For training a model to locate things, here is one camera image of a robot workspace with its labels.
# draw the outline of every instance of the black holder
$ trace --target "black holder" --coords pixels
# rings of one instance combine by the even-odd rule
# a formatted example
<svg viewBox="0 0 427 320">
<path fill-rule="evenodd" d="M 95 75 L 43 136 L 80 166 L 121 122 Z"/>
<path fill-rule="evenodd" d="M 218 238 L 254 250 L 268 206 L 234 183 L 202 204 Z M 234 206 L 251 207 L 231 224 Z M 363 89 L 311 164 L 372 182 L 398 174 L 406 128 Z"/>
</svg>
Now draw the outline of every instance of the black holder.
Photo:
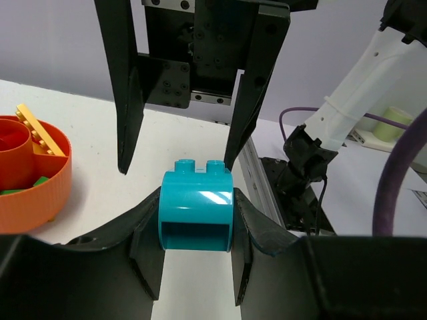
<svg viewBox="0 0 427 320">
<path fill-rule="evenodd" d="M 0 236 L 0 318 L 151 319 L 164 262 L 159 191 L 66 245 Z M 420 282 L 427 239 L 298 239 L 239 189 L 234 197 L 232 271 L 242 320 L 427 318 Z"/>
</svg>

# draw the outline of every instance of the white table surface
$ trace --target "white table surface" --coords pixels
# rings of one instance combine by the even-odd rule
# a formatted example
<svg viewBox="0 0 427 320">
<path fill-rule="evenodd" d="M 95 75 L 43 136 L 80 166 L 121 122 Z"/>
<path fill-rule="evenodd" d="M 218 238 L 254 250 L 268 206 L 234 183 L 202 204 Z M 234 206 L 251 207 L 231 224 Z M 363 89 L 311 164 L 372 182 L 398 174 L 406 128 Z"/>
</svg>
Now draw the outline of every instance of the white table surface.
<svg viewBox="0 0 427 320">
<path fill-rule="evenodd" d="M 294 127 L 285 125 L 288 137 L 293 130 Z M 258 120 L 252 139 L 259 157 L 287 159 L 278 123 Z M 353 141 L 346 141 L 346 145 L 328 166 L 328 187 L 322 207 L 337 234 L 371 235 L 376 189 L 389 153 Z M 313 183 L 312 187 L 319 196 L 323 182 Z M 427 191 L 427 184 L 409 169 L 397 202 L 394 234 L 425 237 L 427 209 L 411 190 Z"/>
<path fill-rule="evenodd" d="M 125 176 L 117 170 L 112 102 L 0 81 L 0 115 L 14 114 L 20 103 L 60 128 L 73 150 L 68 203 L 54 222 L 31 232 L 49 243 L 66 243 L 136 206 L 161 185 L 163 174 L 178 159 L 195 159 L 196 165 L 204 167 L 207 160 L 224 157 L 228 127 L 145 110 Z M 238 161 L 233 176 L 235 187 L 247 195 Z M 168 250 L 152 319 L 240 320 L 240 308 L 234 306 L 230 254 Z"/>
</svg>

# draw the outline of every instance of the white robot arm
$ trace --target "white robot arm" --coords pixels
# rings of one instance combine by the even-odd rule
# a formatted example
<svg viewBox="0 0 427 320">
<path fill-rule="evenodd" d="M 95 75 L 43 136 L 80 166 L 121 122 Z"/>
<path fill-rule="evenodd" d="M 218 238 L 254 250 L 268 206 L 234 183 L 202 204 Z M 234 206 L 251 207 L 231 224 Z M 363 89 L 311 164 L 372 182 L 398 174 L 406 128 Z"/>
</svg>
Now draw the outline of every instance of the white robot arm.
<svg viewBox="0 0 427 320">
<path fill-rule="evenodd" d="M 306 121 L 306 133 L 321 148 L 337 151 L 348 133 L 402 74 L 426 61 L 419 41 L 402 42 L 401 32 L 377 31 L 359 62 L 325 103 Z"/>
</svg>

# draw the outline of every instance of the orange round bin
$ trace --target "orange round bin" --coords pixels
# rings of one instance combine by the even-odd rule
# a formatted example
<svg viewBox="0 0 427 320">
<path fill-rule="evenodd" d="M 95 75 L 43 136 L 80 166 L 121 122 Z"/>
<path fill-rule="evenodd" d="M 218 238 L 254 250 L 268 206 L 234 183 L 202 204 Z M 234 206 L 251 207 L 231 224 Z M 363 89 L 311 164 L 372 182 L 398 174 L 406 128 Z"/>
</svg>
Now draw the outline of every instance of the orange round bin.
<svg viewBox="0 0 427 320">
<path fill-rule="evenodd" d="M 0 132 L 2 128 L 5 130 L 6 125 L 28 131 L 28 139 L 23 144 L 0 151 L 0 191 L 26 189 L 0 195 L 0 233 L 24 233 L 52 220 L 63 208 L 71 192 L 71 145 L 60 130 L 46 122 L 40 123 L 65 157 L 35 154 L 31 134 L 26 126 L 14 116 L 0 116 Z M 12 172 L 17 172 L 19 179 L 11 175 Z M 31 187 L 40 177 L 49 180 Z"/>
</svg>

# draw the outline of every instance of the green lego piece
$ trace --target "green lego piece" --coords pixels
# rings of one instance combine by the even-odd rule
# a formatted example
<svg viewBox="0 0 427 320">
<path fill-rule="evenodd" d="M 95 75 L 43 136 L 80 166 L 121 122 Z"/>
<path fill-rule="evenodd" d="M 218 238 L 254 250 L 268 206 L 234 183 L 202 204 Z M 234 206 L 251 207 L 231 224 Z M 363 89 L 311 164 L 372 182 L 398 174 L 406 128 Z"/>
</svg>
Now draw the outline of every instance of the green lego piece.
<svg viewBox="0 0 427 320">
<path fill-rule="evenodd" d="M 49 178 L 41 177 L 39 180 L 37 180 L 37 181 L 33 184 L 33 187 L 35 187 L 35 186 L 37 186 L 37 185 L 40 185 L 40 184 L 42 184 L 42 183 L 46 182 L 47 180 L 49 180 Z"/>
<path fill-rule="evenodd" d="M 24 189 L 18 189 L 18 190 L 4 190 L 0 191 L 0 195 L 11 195 L 12 193 L 24 191 Z"/>
</svg>

